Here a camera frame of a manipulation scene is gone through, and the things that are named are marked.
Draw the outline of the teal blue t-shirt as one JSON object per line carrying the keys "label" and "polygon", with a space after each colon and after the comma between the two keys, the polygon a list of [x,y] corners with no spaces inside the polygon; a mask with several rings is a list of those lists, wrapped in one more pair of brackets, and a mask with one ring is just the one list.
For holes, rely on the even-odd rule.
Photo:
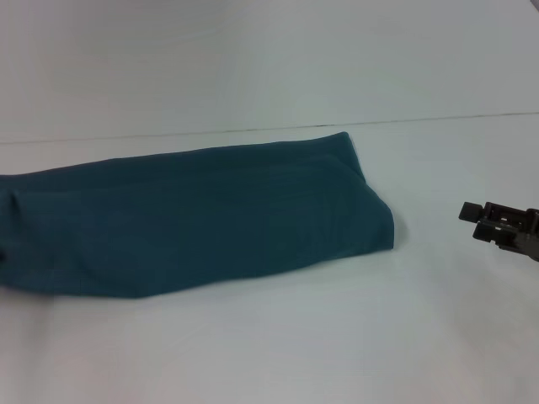
{"label": "teal blue t-shirt", "polygon": [[143,298],[393,248],[350,136],[0,175],[0,286]]}

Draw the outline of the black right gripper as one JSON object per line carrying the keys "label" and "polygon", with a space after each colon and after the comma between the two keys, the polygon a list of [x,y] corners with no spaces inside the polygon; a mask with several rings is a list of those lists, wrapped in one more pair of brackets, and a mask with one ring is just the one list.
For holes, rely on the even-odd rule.
{"label": "black right gripper", "polygon": [[465,202],[458,219],[477,223],[472,237],[539,262],[539,210]]}

